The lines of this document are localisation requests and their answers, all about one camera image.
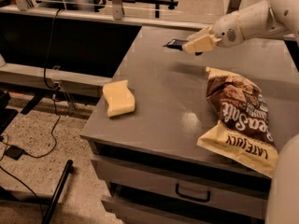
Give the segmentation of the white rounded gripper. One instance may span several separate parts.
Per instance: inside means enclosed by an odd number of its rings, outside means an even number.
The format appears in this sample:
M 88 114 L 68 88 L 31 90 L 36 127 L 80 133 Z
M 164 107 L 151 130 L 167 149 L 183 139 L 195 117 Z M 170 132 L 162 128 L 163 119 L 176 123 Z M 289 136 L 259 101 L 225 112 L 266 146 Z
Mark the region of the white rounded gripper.
M 226 14 L 200 31 L 189 35 L 182 49 L 189 53 L 212 51 L 218 44 L 230 48 L 244 42 L 240 29 L 239 13 Z

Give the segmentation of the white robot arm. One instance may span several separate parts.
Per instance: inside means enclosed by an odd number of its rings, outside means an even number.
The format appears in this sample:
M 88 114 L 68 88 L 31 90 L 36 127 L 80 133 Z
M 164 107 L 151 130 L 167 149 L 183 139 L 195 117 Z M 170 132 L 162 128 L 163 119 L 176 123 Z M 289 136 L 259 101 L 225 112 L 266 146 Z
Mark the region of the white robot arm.
M 231 48 L 261 38 L 269 46 L 267 88 L 273 99 L 274 135 L 279 157 L 271 181 L 266 224 L 299 224 L 299 101 L 285 85 L 298 83 L 291 65 L 298 61 L 299 0 L 267 0 L 225 15 L 190 35 L 187 53 Z

